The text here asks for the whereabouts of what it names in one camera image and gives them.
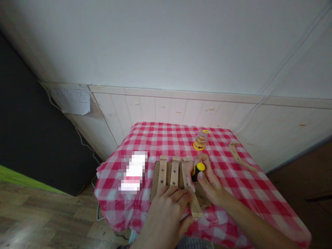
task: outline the table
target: table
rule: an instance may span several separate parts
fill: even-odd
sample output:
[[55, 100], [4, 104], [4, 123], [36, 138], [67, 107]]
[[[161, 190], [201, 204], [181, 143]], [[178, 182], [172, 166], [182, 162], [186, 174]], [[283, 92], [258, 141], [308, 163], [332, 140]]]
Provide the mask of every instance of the table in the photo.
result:
[[[197, 151], [193, 141], [202, 129], [210, 131], [208, 143], [203, 151]], [[248, 171], [235, 162], [228, 149], [230, 142], [239, 143], [227, 129], [156, 122], [135, 124], [117, 150], [97, 168], [98, 181], [94, 193], [105, 219], [116, 231], [132, 229], [139, 233], [150, 208], [154, 163], [161, 155], [167, 156], [167, 161], [171, 162], [173, 156], [195, 158], [200, 153], [206, 153], [215, 175], [228, 192], [299, 246], [308, 247], [311, 234], [303, 222], [241, 145], [236, 147], [239, 156], [258, 171]], [[122, 194], [118, 191], [119, 178], [132, 151], [148, 152], [145, 177], [139, 193]], [[212, 205], [203, 214], [204, 217], [192, 224], [186, 235], [226, 247], [252, 247], [221, 207]]]

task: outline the green mat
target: green mat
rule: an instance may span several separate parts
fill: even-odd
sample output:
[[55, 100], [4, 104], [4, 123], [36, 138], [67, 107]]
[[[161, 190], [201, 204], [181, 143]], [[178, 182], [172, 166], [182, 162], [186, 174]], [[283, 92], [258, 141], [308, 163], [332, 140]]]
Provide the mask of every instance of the green mat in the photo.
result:
[[56, 188], [48, 186], [39, 181], [36, 181], [30, 177], [17, 173], [16, 171], [13, 171], [1, 165], [0, 165], [0, 181], [10, 182], [13, 184], [22, 185], [26, 187], [39, 188], [60, 194], [66, 194], [65, 192], [62, 192]]

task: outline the cable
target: cable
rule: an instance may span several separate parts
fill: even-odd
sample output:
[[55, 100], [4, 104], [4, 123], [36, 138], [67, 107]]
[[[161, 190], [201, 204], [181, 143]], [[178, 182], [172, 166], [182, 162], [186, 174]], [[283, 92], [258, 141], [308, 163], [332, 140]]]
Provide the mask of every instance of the cable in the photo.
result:
[[[53, 105], [53, 106], [56, 107], [59, 111], [62, 112], [61, 108], [58, 107], [58, 106], [56, 106], [56, 105], [53, 103], [53, 101], [52, 101], [52, 99], [51, 99], [51, 96], [50, 96], [48, 90], [44, 87], [44, 85], [43, 85], [42, 83], [40, 83], [40, 85], [41, 85], [41, 86], [44, 88], [44, 90], [46, 91], [47, 96], [48, 96], [48, 100], [49, 100], [49, 102], [51, 103], [51, 105]], [[96, 156], [94, 155], [95, 151], [94, 151], [89, 145], [86, 145], [86, 144], [83, 143], [82, 136], [81, 136], [81, 134], [80, 134], [80, 132], [78, 131], [78, 129], [77, 129], [76, 126], [75, 126], [75, 130], [76, 130], [77, 134], [78, 134], [79, 137], [80, 137], [81, 144], [82, 144], [83, 146], [88, 147], [89, 150], [92, 151], [92, 156], [93, 156], [93, 158], [97, 161], [98, 165], [100, 165], [100, 162], [98, 161], [98, 159], [97, 159]], [[97, 177], [97, 175], [91, 180], [91, 184], [92, 184], [93, 188], [96, 188], [96, 186], [93, 184], [93, 180], [94, 180], [96, 177]], [[97, 206], [97, 215], [96, 215], [96, 220], [97, 220], [97, 221], [101, 221], [101, 220], [105, 219], [105, 217], [103, 217], [103, 218], [101, 218], [101, 219], [98, 217], [99, 206], [100, 206], [100, 203], [98, 202], [98, 206]]]
[[[48, 92], [48, 90], [46, 89], [46, 87], [44, 87], [44, 85], [43, 85], [42, 83], [40, 83], [40, 85], [41, 85], [41, 86], [44, 88], [44, 90], [46, 91], [47, 96], [48, 96], [48, 100], [49, 100], [49, 102], [51, 103], [51, 105], [53, 105], [55, 108], [57, 108], [59, 111], [62, 112], [61, 108], [58, 107], [58, 106], [56, 106], [56, 105], [53, 103], [53, 101], [52, 101], [52, 99], [51, 99], [51, 95], [49, 94], [49, 92]], [[78, 129], [77, 129], [76, 126], [75, 126], [75, 130], [77, 131], [77, 134], [78, 134], [79, 137], [80, 137], [81, 144], [82, 144], [83, 146], [87, 146], [87, 147], [89, 148], [89, 150], [92, 151], [92, 156], [93, 156], [93, 158], [97, 161], [98, 165], [100, 165], [100, 162], [98, 161], [98, 159], [97, 159], [96, 156], [94, 155], [95, 151], [94, 151], [93, 149], [91, 149], [91, 147], [90, 147], [89, 145], [86, 145], [86, 144], [83, 143], [82, 136], [81, 136], [81, 134], [80, 134], [80, 132], [78, 131]]]
[[118, 232], [116, 232], [116, 231], [114, 231], [114, 235], [115, 235], [116, 237], [122, 237], [124, 240], [129, 240], [129, 239], [127, 239], [125, 236], [123, 236], [123, 235], [121, 235], [121, 234], [118, 234]]
[[98, 206], [97, 206], [97, 215], [96, 215], [96, 220], [97, 220], [97, 221], [101, 221], [101, 220], [104, 220], [104, 219], [105, 219], [105, 217], [103, 217], [103, 218], [98, 218], [99, 206], [100, 206], [100, 203], [98, 202]]
[[89, 145], [86, 145], [86, 144], [83, 143], [83, 140], [82, 140], [82, 136], [81, 136], [81, 134], [79, 133], [79, 131], [78, 131], [78, 129], [77, 129], [76, 127], [75, 127], [75, 129], [76, 129], [76, 131], [77, 131], [77, 134], [80, 136], [81, 144], [82, 144], [83, 146], [87, 146], [87, 147], [92, 151], [92, 156], [93, 156], [93, 158], [97, 161], [98, 165], [100, 165], [100, 162], [98, 161], [98, 159], [97, 159], [96, 156], [94, 155], [95, 151], [94, 151], [93, 149], [91, 149]]
[[[304, 44], [304, 42], [313, 33], [313, 31], [318, 26], [318, 24], [320, 23], [320, 21], [326, 16], [326, 14], [328, 14], [330, 12], [331, 8], [332, 8], [331, 3], [328, 3], [324, 7], [324, 9], [319, 13], [319, 15], [311, 23], [309, 29], [303, 34], [303, 36], [301, 37], [301, 39], [299, 40], [299, 42], [295, 45], [295, 47], [288, 54], [288, 56], [278, 66], [276, 72], [269, 78], [269, 80], [267, 81], [267, 83], [259, 91], [259, 95], [262, 95], [275, 82], [275, 79], [277, 78], [277, 76], [279, 75], [279, 73], [282, 71], [282, 69], [292, 59], [292, 57], [294, 56], [294, 54], [302, 47], [302, 45]], [[235, 134], [238, 134], [240, 131], [242, 131], [247, 126], [247, 124], [251, 121], [254, 112], [257, 110], [258, 107], [260, 107], [260, 105], [262, 105], [272, 95], [272, 93], [275, 91], [275, 89], [277, 88], [277, 86], [278, 86], [278, 84], [276, 86], [274, 86], [273, 89], [270, 90], [269, 94], [265, 95], [264, 98], [258, 104], [256, 104], [256, 106], [249, 112], [250, 113], [249, 119], [246, 119], [246, 117], [247, 117], [247, 115], [246, 115], [246, 117], [243, 119], [244, 121], [242, 121], [240, 123], [239, 130], [235, 131]]]

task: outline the screwdriver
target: screwdriver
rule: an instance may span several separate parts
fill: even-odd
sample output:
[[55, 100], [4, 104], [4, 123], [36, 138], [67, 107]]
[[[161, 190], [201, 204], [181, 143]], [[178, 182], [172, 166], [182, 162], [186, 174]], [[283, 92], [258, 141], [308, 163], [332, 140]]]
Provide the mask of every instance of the screwdriver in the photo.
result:
[[193, 182], [197, 182], [197, 175], [199, 172], [204, 172], [205, 165], [203, 163], [197, 163], [194, 168], [194, 172], [192, 173], [192, 180]]

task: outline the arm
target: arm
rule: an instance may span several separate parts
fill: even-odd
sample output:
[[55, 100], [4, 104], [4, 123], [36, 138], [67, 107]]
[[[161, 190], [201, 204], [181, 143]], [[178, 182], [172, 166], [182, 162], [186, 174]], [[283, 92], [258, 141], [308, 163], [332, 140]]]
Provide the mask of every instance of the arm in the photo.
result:
[[198, 174], [198, 181], [209, 200], [220, 206], [233, 218], [255, 248], [299, 248], [293, 241], [268, 224], [239, 200], [227, 192], [212, 171], [207, 154], [197, 156], [205, 164], [205, 172]]

